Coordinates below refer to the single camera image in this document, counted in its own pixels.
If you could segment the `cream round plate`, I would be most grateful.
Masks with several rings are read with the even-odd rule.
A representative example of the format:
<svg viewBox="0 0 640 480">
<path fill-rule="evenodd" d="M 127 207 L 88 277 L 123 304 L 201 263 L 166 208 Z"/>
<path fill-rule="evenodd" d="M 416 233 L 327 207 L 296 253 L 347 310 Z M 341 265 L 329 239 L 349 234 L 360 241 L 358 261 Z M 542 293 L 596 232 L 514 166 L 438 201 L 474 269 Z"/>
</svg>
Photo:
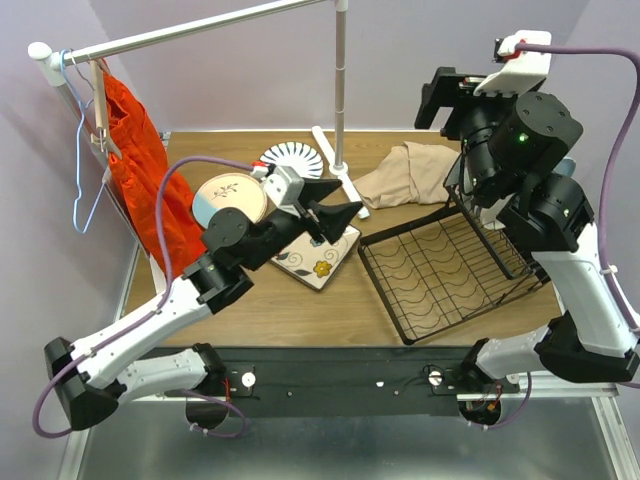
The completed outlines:
<svg viewBox="0 0 640 480">
<path fill-rule="evenodd" d="M 197 190 L 192 213 L 196 222 L 206 228 L 220 209 L 237 208 L 256 223 L 264 217 L 267 206 L 267 196 L 257 180 L 246 174 L 226 173 L 211 178 Z"/>
</svg>

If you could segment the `white clothes rack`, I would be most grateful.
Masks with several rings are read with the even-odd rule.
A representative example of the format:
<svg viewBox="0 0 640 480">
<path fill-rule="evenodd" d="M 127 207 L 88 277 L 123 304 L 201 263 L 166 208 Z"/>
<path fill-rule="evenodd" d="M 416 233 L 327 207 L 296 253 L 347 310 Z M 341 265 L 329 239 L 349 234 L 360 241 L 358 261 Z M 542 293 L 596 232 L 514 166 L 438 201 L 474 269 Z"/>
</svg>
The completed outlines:
<svg viewBox="0 0 640 480">
<path fill-rule="evenodd" d="M 187 37 L 206 32 L 227 25 L 260 18 L 296 8 L 310 6 L 310 1 L 273 1 L 270 3 L 249 7 L 234 12 L 224 13 L 200 20 L 165 27 L 150 32 L 128 36 L 123 39 L 108 41 L 79 50 L 53 51 L 43 42 L 33 42 L 28 46 L 29 57 L 36 62 L 47 82 L 61 89 L 73 93 L 63 73 L 64 68 L 79 63 L 95 61 L 103 70 L 107 70 L 104 59 L 109 56 L 126 53 L 151 45 Z M 345 133 L 345 67 L 346 67 L 346 25 L 348 2 L 336 1 L 335 8 L 335 122 L 334 143 L 330 144 L 325 133 L 319 126 L 314 126 L 311 133 L 326 159 L 330 173 L 342 182 L 342 190 L 351 202 L 362 201 L 357 193 L 353 181 L 349 177 L 348 165 L 344 160 Z"/>
</svg>

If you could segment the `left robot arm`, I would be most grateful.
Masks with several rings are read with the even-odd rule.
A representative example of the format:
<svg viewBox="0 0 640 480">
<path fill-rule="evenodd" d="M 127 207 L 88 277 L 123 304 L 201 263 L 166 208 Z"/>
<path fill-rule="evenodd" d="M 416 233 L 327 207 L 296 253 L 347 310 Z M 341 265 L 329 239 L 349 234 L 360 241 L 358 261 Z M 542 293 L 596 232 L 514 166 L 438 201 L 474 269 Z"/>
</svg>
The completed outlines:
<svg viewBox="0 0 640 480">
<path fill-rule="evenodd" d="M 205 250 L 181 272 L 168 272 L 155 298 L 110 326 L 75 341 L 62 337 L 44 348 L 49 382 L 73 431 L 98 425 L 120 405 L 178 391 L 213 400 L 227 368 L 208 343 L 176 354 L 146 355 L 178 331 L 231 306 L 253 286 L 256 271 L 303 235 L 334 244 L 361 202 L 325 205 L 338 179 L 304 179 L 284 171 L 259 184 L 275 209 L 258 221 L 236 205 L 217 209 L 201 239 Z"/>
</svg>

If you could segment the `wooden clip hanger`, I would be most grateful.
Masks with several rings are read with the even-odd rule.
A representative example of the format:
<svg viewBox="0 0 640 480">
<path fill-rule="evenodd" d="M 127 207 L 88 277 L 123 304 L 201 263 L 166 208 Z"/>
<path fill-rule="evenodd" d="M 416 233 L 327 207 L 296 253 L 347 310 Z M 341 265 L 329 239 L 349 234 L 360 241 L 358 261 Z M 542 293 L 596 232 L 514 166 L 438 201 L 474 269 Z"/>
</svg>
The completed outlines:
<svg viewBox="0 0 640 480">
<path fill-rule="evenodd" d="M 93 87 L 93 106 L 95 115 L 95 132 L 91 134 L 91 142 L 98 146 L 106 156 L 110 154 L 121 157 L 121 152 L 110 133 L 104 74 L 109 72 L 102 60 L 89 62 L 91 84 Z"/>
</svg>

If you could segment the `black mounting rail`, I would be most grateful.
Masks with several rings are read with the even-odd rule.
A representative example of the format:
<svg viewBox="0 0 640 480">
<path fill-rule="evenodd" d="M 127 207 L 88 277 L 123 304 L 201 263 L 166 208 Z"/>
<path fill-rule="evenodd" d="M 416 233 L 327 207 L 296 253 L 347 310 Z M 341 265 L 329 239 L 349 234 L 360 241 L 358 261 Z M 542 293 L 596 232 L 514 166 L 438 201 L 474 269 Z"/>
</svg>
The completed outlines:
<svg viewBox="0 0 640 480">
<path fill-rule="evenodd" d="M 459 374 L 464 347 L 219 347 L 221 365 L 196 387 L 231 395 L 250 418 L 455 416 L 458 396 L 493 392 Z"/>
</svg>

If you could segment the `square leaf pattern plate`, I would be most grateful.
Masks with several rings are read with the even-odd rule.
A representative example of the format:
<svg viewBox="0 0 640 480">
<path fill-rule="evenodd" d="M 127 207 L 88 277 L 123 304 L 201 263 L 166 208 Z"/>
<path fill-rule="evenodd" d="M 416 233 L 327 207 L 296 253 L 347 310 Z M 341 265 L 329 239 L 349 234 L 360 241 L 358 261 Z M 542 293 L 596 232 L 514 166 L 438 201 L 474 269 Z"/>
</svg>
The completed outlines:
<svg viewBox="0 0 640 480">
<path fill-rule="evenodd" d="M 356 246 L 362 233 L 347 226 L 338 241 L 316 242 L 307 232 L 270 259 L 270 263 L 315 291 L 323 290 Z"/>
</svg>

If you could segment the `beige cloth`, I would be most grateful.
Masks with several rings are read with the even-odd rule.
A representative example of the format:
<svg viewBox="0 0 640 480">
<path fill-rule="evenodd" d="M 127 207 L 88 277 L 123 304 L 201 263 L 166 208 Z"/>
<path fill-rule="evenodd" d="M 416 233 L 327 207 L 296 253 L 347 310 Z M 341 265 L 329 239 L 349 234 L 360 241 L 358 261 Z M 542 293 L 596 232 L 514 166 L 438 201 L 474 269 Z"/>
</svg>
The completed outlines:
<svg viewBox="0 0 640 480">
<path fill-rule="evenodd" d="M 444 181 L 457 159 L 458 153 L 444 145 L 406 141 L 392 147 L 354 186 L 373 209 L 444 203 L 448 199 Z"/>
</svg>

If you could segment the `white blue rimmed plate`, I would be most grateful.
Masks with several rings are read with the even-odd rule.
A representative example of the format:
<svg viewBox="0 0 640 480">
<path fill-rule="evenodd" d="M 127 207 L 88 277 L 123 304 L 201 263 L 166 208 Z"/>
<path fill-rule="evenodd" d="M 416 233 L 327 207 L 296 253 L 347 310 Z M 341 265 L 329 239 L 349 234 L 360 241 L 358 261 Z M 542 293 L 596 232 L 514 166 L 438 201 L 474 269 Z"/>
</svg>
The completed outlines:
<svg viewBox="0 0 640 480">
<path fill-rule="evenodd" d="M 554 167 L 554 172 L 559 175 L 572 177 L 576 171 L 576 162 L 570 157 L 564 157 Z"/>
</svg>

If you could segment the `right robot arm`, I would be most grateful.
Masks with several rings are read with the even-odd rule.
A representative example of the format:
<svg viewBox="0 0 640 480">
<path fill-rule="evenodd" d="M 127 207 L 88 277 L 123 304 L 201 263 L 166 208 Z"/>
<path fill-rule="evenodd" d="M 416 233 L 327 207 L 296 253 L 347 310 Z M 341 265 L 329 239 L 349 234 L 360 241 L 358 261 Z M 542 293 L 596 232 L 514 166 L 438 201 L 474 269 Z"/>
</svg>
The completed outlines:
<svg viewBox="0 0 640 480">
<path fill-rule="evenodd" d="M 462 361 L 462 384 L 480 392 L 515 373 L 548 371 L 573 383 L 627 383 L 639 368 L 639 337 L 624 318 L 601 265 L 591 204 L 556 168 L 582 125 L 537 86 L 521 93 L 480 91 L 479 78 L 437 69 L 421 92 L 414 125 L 451 113 L 443 135 L 460 144 L 454 167 L 471 202 L 497 218 L 550 278 L 563 312 L 546 326 L 506 339 L 482 339 Z"/>
</svg>

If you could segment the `blue striped white plate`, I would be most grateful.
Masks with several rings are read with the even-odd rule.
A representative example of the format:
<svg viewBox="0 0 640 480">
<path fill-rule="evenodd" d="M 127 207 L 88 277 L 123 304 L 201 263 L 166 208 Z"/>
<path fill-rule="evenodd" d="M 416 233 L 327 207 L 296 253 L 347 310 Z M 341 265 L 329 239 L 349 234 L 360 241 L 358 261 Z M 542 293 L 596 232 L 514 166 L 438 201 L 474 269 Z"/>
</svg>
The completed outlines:
<svg viewBox="0 0 640 480">
<path fill-rule="evenodd" d="M 265 163 L 288 166 L 298 175 L 308 179 L 319 179 L 324 172 L 324 164 L 318 151 L 305 143 L 288 141 L 269 147 L 260 156 Z"/>
</svg>

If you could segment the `orange garment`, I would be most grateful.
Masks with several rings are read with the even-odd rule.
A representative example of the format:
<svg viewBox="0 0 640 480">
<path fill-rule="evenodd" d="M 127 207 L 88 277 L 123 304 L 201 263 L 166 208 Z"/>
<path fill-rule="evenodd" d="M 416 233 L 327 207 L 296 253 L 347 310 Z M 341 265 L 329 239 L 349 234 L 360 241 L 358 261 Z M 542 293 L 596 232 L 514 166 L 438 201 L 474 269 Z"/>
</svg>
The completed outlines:
<svg viewBox="0 0 640 480">
<path fill-rule="evenodd" d="M 112 154 L 109 168 L 123 197 L 138 237 L 165 270 L 157 237 L 155 206 L 169 169 L 165 147 L 145 107 L 115 77 L 103 75 L 109 131 L 120 154 Z M 164 190 L 162 218 L 172 274 L 177 277 L 204 253 L 202 229 L 191 214 L 194 194 L 182 175 L 174 173 Z"/>
</svg>

